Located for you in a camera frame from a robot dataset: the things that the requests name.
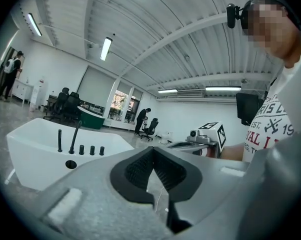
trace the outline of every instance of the man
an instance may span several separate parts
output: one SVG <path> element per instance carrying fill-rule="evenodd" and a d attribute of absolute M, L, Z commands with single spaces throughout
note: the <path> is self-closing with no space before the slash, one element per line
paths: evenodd
<path fill-rule="evenodd" d="M 9 96 L 10 90 L 13 87 L 13 84 L 14 84 L 17 72 L 22 72 L 22 69 L 21 69 L 21 64 L 22 63 L 21 63 L 20 58 L 23 55 L 24 54 L 20 50 L 17 53 L 16 57 L 13 59 L 13 61 L 14 61 L 13 71 L 11 73 L 4 73 L 4 75 L 5 75 L 5 81 L 4 81 L 3 85 L 0 87 L 0 100 L 3 99 L 2 95 L 3 95 L 4 89 L 6 88 L 4 102 L 9 102 L 8 96 Z"/>
<path fill-rule="evenodd" d="M 221 154 L 222 159 L 250 162 L 256 151 L 270 148 L 295 131 L 291 123 L 294 113 L 290 113 L 289 119 L 278 96 L 289 80 L 301 73 L 301 27 L 293 13 L 276 0 L 248 1 L 243 8 L 241 26 L 250 40 L 284 62 L 282 73 L 270 87 L 267 98 L 250 124 L 245 143 L 225 147 Z M 294 102 L 290 98 L 285 105 L 292 107 Z"/>
<path fill-rule="evenodd" d="M 143 109 L 140 113 L 139 113 L 139 115 L 138 115 L 138 117 L 137 117 L 137 123 L 136 123 L 136 127 L 135 127 L 135 135 L 137 135 L 137 136 L 140 136 L 140 129 L 141 129 L 141 126 L 142 126 L 142 124 L 143 124 L 143 121 L 144 121 L 144 119 L 145 119 L 145 117 L 146 117 L 146 113 L 149 113 L 149 112 L 151 112 L 152 110 L 150 109 L 150 108 L 146 108 L 146 109 Z"/>

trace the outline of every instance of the television screen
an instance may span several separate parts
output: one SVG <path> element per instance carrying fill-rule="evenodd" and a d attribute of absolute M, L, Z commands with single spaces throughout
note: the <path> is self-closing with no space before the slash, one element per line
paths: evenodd
<path fill-rule="evenodd" d="M 260 109 L 262 101 L 259 101 L 259 97 L 253 94 L 237 93 L 237 117 L 241 119 L 242 124 L 250 125 L 254 119 L 257 111 Z"/>

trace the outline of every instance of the white pillar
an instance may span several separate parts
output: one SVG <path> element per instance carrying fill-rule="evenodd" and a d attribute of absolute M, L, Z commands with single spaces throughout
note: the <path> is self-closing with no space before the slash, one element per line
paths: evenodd
<path fill-rule="evenodd" d="M 109 117 L 109 113 L 110 113 L 110 110 L 111 110 L 111 105 L 112 105 L 112 102 L 113 102 L 113 98 L 114 98 L 114 95 L 115 95 L 115 92 L 116 92 L 117 88 L 120 85 L 120 82 L 121 82 L 121 78 L 118 77 L 115 80 L 114 84 L 112 85 L 112 88 L 110 90 L 110 93 L 109 93 L 109 96 L 108 96 L 108 99 L 107 99 L 107 102 L 106 102 L 104 114 L 103 114 L 103 116 L 105 118 Z"/>
<path fill-rule="evenodd" d="M 125 119 L 127 110 L 129 109 L 129 105 L 130 105 L 131 98 L 132 98 L 132 96 L 133 96 L 134 89 L 135 89 L 134 87 L 131 87 L 131 88 L 130 88 L 128 97 L 127 97 L 126 102 L 125 102 L 125 104 L 124 104 L 124 106 L 123 106 L 123 108 L 122 108 L 122 113 L 121 113 L 121 118 L 120 118 L 120 120 L 121 120 L 122 122 L 124 122 L 124 119 Z"/>

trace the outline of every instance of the backpack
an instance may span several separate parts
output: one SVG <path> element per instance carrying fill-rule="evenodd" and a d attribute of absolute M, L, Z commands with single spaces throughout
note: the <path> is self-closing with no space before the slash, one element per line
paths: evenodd
<path fill-rule="evenodd" d="M 6 74 L 10 74 L 14 71 L 14 64 L 15 64 L 16 60 L 19 60 L 19 59 L 18 58 L 11 58 L 6 62 L 6 66 L 4 68 L 4 72 Z"/>

